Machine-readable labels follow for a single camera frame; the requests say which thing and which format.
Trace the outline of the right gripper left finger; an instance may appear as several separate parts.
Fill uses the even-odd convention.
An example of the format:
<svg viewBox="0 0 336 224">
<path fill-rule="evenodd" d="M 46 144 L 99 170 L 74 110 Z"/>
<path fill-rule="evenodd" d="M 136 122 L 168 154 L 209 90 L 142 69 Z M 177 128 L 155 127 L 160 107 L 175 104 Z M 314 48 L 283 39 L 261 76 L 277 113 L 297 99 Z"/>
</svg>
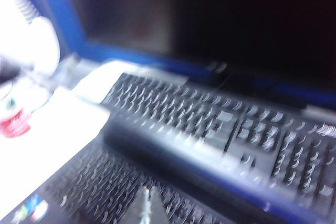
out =
<svg viewBox="0 0 336 224">
<path fill-rule="evenodd" d="M 149 190 L 142 186 L 123 215 L 123 223 L 149 223 Z"/>
</svg>

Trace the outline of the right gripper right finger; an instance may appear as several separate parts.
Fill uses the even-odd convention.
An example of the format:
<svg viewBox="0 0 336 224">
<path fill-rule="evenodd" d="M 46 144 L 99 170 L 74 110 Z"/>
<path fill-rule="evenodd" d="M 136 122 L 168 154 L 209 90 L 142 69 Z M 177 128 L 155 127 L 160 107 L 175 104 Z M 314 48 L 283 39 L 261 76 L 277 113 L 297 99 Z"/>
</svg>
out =
<svg viewBox="0 0 336 224">
<path fill-rule="evenodd" d="M 157 187 L 152 187 L 150 190 L 150 223 L 168 224 L 168 216 Z"/>
</svg>

